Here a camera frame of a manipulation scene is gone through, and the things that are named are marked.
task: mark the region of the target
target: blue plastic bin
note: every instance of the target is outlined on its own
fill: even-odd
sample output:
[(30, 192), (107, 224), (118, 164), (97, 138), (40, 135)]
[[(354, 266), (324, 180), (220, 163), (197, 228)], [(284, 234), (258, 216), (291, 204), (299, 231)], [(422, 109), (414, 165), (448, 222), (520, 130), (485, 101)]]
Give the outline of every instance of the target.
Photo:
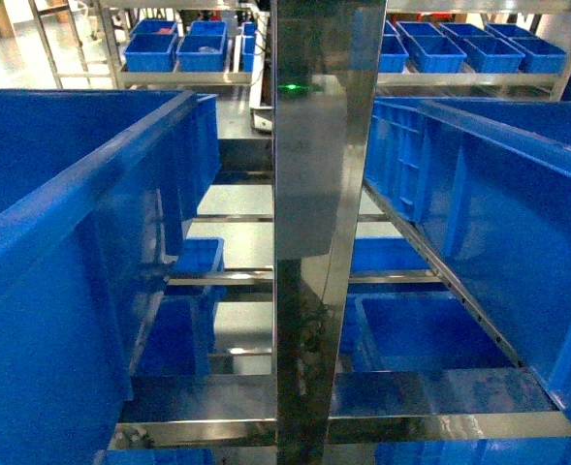
[(567, 54), (558, 46), (541, 39), (513, 39), (511, 42), (526, 55), (520, 69), (525, 73), (560, 73)]
[[(174, 271), (222, 271), (221, 238), (186, 239)], [(182, 286), (167, 290), (137, 373), (142, 376), (208, 375), (215, 342), (214, 317), (223, 286)]]
[(0, 91), (0, 463), (107, 447), (182, 247), (169, 166), (196, 110), (192, 92)]
[[(356, 306), (363, 332), (353, 356), (356, 371), (510, 366), (448, 292), (361, 295)], [(378, 445), (375, 463), (567, 465), (571, 438), (395, 442)]]
[(455, 105), (420, 106), (417, 228), (571, 419), (571, 104)]
[(388, 199), (395, 210), (412, 221), (416, 207), (425, 118), (418, 112), (424, 100), (450, 105), (460, 101), (493, 99), (380, 97), (371, 115), (365, 179)]
[(162, 34), (162, 29), (169, 29), (169, 34), (177, 35), (177, 21), (165, 19), (143, 19), (130, 31), (130, 37), (137, 34)]
[(255, 37), (242, 38), (242, 69), (246, 73), (253, 72), (255, 61)]
[(515, 24), (487, 23), (485, 28), (486, 31), (501, 39), (537, 39), (535, 34)]
[(179, 69), (186, 72), (222, 72), (226, 53), (226, 36), (189, 34), (179, 41), (177, 47)]
[(107, 450), (103, 465), (213, 465), (209, 449)]
[(175, 144), (185, 156), (170, 170), (183, 182), (186, 189), (179, 201), (181, 220), (197, 216), (197, 207), (220, 171), (220, 150), (216, 126), (215, 95), (200, 95), (196, 111), (187, 124), (175, 134)]
[(397, 35), (397, 30), (393, 27), (390, 21), (384, 21), (384, 35), (385, 36)]
[(356, 309), (366, 371), (512, 366), (448, 291), (363, 294)]
[(571, 438), (380, 444), (376, 465), (571, 465)]
[(461, 42), (468, 63), (477, 73), (515, 73), (524, 54), (495, 37), (471, 37)]
[(443, 34), (460, 46), (464, 39), (471, 37), (492, 37), (491, 33), (467, 22), (441, 22), (439, 26)]
[(397, 32), (401, 36), (436, 36), (443, 37), (440, 31), (428, 22), (398, 21)]
[(151, 73), (172, 71), (176, 40), (176, 34), (135, 35), (123, 52), (128, 71)]
[(227, 37), (227, 23), (225, 21), (193, 21), (188, 34)]
[(255, 32), (257, 31), (257, 24), (254, 22), (243, 22), (242, 23), (242, 36), (244, 37), (255, 37)]
[[(354, 241), (352, 272), (378, 270), (429, 269), (403, 237), (362, 237)], [(387, 292), (442, 291), (442, 283), (425, 284), (352, 284), (348, 287), (341, 344), (342, 354), (352, 354), (360, 342), (356, 298), (360, 294)]]
[(461, 48), (446, 37), (411, 37), (406, 48), (421, 73), (459, 73), (466, 59)]
[(408, 52), (398, 36), (384, 36), (380, 51), (379, 73), (402, 73), (408, 61)]

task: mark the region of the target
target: green light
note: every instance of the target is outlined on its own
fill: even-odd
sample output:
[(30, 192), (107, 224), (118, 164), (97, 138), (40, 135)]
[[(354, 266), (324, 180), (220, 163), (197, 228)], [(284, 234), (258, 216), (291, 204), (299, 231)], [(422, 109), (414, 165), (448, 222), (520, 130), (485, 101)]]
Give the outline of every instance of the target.
[(278, 87), (281, 89), (290, 90), (292, 92), (297, 90), (305, 90), (308, 88), (305, 85), (299, 85), (299, 84), (283, 84), (279, 85)]

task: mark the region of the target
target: metal shelf bar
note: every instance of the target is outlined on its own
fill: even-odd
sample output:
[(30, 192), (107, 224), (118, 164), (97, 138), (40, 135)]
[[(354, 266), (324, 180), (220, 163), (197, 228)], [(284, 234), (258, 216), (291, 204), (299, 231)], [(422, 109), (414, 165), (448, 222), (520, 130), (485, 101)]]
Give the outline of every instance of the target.
[(496, 326), (488, 318), (481, 305), (475, 297), (464, 287), (456, 274), (447, 266), (442, 259), (436, 254), (433, 248), (428, 244), (424, 237), (416, 230), (416, 228), (395, 211), (395, 209), (384, 199), (368, 182), (365, 181), (365, 190), (388, 217), (393, 226), (401, 235), (421, 254), (428, 262), (431, 269), (447, 285), (449, 290), (455, 294), (461, 301), (462, 305), (468, 310), (472, 317), (477, 321), (479, 326), (488, 334), (495, 344), (503, 351), (503, 353), (519, 367), (524, 367), (516, 350), (509, 344), (509, 341), (498, 331)]
[[(210, 214), (197, 215), (193, 218), (193, 223), (271, 223), (274, 217), (268, 215), (227, 215), (227, 214)], [(383, 213), (361, 213), (359, 214), (359, 223), (384, 223), (389, 221)]]
[(560, 75), (479, 74), (479, 73), (380, 73), (378, 85), (382, 86), (472, 86), (472, 85), (514, 85), (553, 86)]
[[(243, 10), (237, 0), (102, 0), (108, 8), (175, 8), (177, 10)], [(571, 13), (571, 0), (391, 0), (387, 13)]]
[(101, 0), (105, 8), (173, 8), (175, 10), (248, 10), (238, 0)]
[(571, 0), (391, 0), (387, 13), (571, 13)]
[(117, 72), (120, 85), (248, 85), (250, 73), (183, 73), (177, 65), (170, 73), (131, 73), (123, 65)]
[[(132, 386), (110, 449), (274, 445), (271, 375)], [(338, 374), (328, 425), (328, 444), (571, 437), (571, 423), (517, 368)]]
[[(210, 273), (174, 273), (169, 286), (257, 286), (270, 285), (274, 273), (268, 268), (240, 268)], [(363, 271), (352, 273), (350, 284), (439, 283), (440, 278), (424, 269), (400, 271)]]

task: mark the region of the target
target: floor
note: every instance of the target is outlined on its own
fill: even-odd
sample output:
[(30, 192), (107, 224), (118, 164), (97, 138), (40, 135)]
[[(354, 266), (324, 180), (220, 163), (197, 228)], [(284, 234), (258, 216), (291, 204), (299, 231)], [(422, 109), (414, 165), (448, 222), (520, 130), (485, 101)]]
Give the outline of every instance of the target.
[[(76, 47), (67, 25), (47, 25), (49, 40), (57, 62), (64, 72), (79, 72)], [(102, 43), (85, 39), (87, 59), (102, 59)], [(67, 88), (88, 88), (85, 79), (64, 79)], [(93, 88), (111, 88), (109, 79), (94, 79)], [(15, 39), (0, 39), (0, 88), (54, 88), (40, 37), (34, 26), (19, 27)], [(213, 89), (196, 89), (209, 92)], [(250, 129), (248, 90), (224, 89), (219, 94), (218, 123), (221, 139), (255, 139), (264, 135)], [(199, 212), (207, 213), (272, 213), (270, 186), (235, 185), (213, 186), (200, 205)], [(369, 197), (364, 196), (361, 212), (378, 213)], [(225, 263), (229, 267), (265, 267), (272, 265), (272, 224), (194, 224), (189, 232), (193, 237), (221, 236), (225, 239)], [(363, 223), (357, 236), (397, 235), (389, 223)], [(221, 303), (215, 324), (217, 349), (234, 347), (271, 346), (271, 303)], [(239, 374), (268, 374), (270, 356), (238, 357), (234, 370)], [(331, 447), (329, 464), (372, 464), (374, 446)], [(215, 449), (217, 464), (259, 465), (275, 463), (274, 448)]]

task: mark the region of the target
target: storage rack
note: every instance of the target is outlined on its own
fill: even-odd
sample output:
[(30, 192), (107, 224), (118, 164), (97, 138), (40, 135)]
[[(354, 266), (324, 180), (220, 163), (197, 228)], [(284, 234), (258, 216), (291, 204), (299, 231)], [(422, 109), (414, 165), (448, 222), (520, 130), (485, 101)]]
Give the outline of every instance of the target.
[[(259, 14), (259, 10), (254, 3), (239, 4), (233, 0), (222, 1), (198, 1), (198, 0), (96, 0), (94, 2), (98, 11), (99, 18), (103, 25), (106, 39), (106, 54), (111, 62), (111, 73), (113, 83), (117, 88), (127, 88), (133, 85), (161, 85), (176, 84), (185, 86), (198, 85), (250, 85), (253, 80), (253, 73), (245, 73), (239, 70), (241, 59), (241, 37), (233, 39), (231, 46), (227, 52), (227, 60), (225, 70), (222, 73), (182, 73), (179, 71), (178, 64), (170, 73), (131, 73), (128, 72), (125, 65), (121, 63), (119, 56), (119, 44), (114, 36), (112, 28), (111, 9), (119, 9), (127, 11), (133, 8), (167, 8), (175, 10), (229, 10), (252, 11), (255, 15)], [(261, 56), (263, 52), (256, 47), (256, 56)]]
[[(70, 8), (69, 3), (64, 3), (60, 5), (54, 5), (51, 7), (44, 8), (40, 10), (35, 3), (35, 0), (28, 0), (29, 8), (31, 9), (31, 14), (35, 19), (35, 26), (37, 28), (37, 32), (40, 36), (40, 40), (42, 41), (42, 46), (44, 47), (44, 52), (46, 53), (46, 58), (48, 60), (48, 64), (50, 65), (50, 70), (52, 71), (52, 78), (54, 79), (54, 84), (56, 85), (57, 89), (63, 88), (63, 78), (86, 78), (87, 82), (90, 82), (92, 78), (109, 78), (112, 74), (111, 68), (111, 61), (109, 59), (106, 60), (87, 60), (84, 55), (83, 50), (83, 43), (80, 39), (79, 30), (76, 27), (76, 21), (74, 19), (74, 14), (72, 9)], [(47, 16), (65, 14), (68, 17), (68, 24), (70, 26), (70, 30), (72, 32), (72, 38), (75, 42), (77, 47), (77, 52), (79, 54), (79, 62), (80, 67), (82, 68), (81, 73), (64, 73), (59, 71), (58, 67), (56, 66), (56, 60), (54, 59), (54, 54), (52, 53), (52, 48), (50, 47), (50, 42), (48, 40), (48, 35), (46, 33), (46, 28), (44, 26), (44, 18)], [(89, 65), (106, 65), (109, 67), (108, 74), (102, 73), (92, 73), (89, 70)]]
[[(109, 8), (170, 7), (230, 10), (233, 1), (180, 2), (102, 0), (104, 22)], [(418, 10), (452, 13), (571, 13), (571, 2), (521, 0), (517, 2), (449, 0), (389, 2), (391, 13)], [(359, 4), (356, 1), (321, 2), (310, 11), (303, 0), (275, 9), (275, 87), (287, 84), (283, 56), (300, 33), (332, 37), (305, 49), (313, 92), (276, 93), (274, 142), (274, 216), (210, 215), (195, 221), (274, 223), (275, 269), (230, 269), (207, 275), (175, 275), (172, 286), (228, 285), (235, 301), (270, 299), (274, 292), (272, 375), (157, 378), (134, 381), (135, 400), (128, 402), (111, 442), (113, 449), (140, 447), (277, 446), (277, 463), (321, 463), (328, 444), (384, 441), (433, 441), (491, 438), (571, 436), (571, 424), (550, 401), (507, 341), (486, 318), (480, 305), (457, 276), (431, 250), (409, 223), (369, 186), (383, 215), (358, 214), (368, 121), (376, 70), (347, 70), (350, 42), (347, 27)], [(366, 4), (372, 10), (373, 28), (380, 31), (385, 2)], [(526, 75), (380, 75), (387, 85), (551, 85), (558, 99), (571, 74), (571, 51), (559, 76)], [(337, 82), (330, 79), (337, 77)], [(249, 149), (255, 155), (256, 149)], [(268, 152), (241, 160), (227, 158), (228, 171), (266, 171)], [(260, 176), (270, 179), (270, 173)], [(350, 261), (357, 221), (391, 221), (431, 265), (432, 272), (405, 271), (350, 276)], [(456, 294), (484, 330), (514, 362), (515, 368), (461, 370), (461, 392), (477, 381), (493, 379), (486, 392), (478, 391), (474, 412), (447, 405), (440, 412), (426, 410), (413, 392), (421, 380), (436, 398), (456, 398), (455, 387), (424, 373), (335, 373), (339, 334), (348, 282), (418, 283), (443, 281)], [(451, 377), (451, 370), (443, 375)], [(390, 389), (403, 387), (410, 408), (399, 410), (390, 402)], [(530, 400), (527, 409), (514, 410), (501, 401), (503, 388), (521, 389)]]

